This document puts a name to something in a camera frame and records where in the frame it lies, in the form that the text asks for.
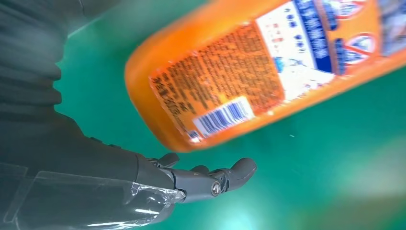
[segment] black fabric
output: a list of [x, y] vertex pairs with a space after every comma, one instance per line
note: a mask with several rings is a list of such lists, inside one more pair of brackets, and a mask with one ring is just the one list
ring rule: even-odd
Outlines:
[[[76, 122], [57, 113], [69, 12], [54, 0], [0, 1], [0, 162], [38, 171], [142, 181], [173, 187], [141, 155], [85, 137]], [[146, 178], [137, 178], [138, 168]]]

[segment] metal joint screw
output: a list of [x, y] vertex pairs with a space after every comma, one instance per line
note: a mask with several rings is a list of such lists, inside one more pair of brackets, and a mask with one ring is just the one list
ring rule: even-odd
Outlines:
[[221, 192], [221, 185], [220, 182], [215, 181], [212, 184], [212, 195], [213, 196], [218, 196]]

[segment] robotic finger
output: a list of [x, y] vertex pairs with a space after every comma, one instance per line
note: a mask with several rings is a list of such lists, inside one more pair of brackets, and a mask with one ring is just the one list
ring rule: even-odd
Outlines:
[[161, 159], [150, 159], [173, 181], [173, 188], [185, 194], [178, 203], [191, 203], [211, 199], [225, 192], [240, 188], [255, 173], [257, 165], [250, 158], [242, 158], [230, 169], [209, 171], [206, 166], [199, 165], [189, 170], [172, 169], [179, 161], [176, 154], [170, 153]]

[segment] blue label stripe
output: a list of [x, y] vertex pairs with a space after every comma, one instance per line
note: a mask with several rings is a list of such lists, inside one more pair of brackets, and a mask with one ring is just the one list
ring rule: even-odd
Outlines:
[[399, 9], [402, 14], [406, 14], [406, 0], [401, 1]]
[[328, 26], [331, 31], [334, 31], [338, 27], [337, 15], [334, 12], [333, 6], [331, 6], [330, 0], [323, 0], [324, 11], [326, 12]]
[[342, 38], [336, 39], [334, 42], [337, 52], [337, 61], [338, 61], [338, 74], [342, 75], [345, 72], [345, 49], [344, 42]]
[[306, 29], [317, 69], [332, 73], [333, 67], [326, 32], [323, 29], [315, 4], [312, 0], [294, 0], [293, 2]]

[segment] bottle label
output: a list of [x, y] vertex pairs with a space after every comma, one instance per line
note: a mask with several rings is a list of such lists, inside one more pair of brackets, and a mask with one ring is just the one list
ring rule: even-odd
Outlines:
[[292, 0], [149, 79], [180, 133], [199, 144], [405, 48], [406, 0]]

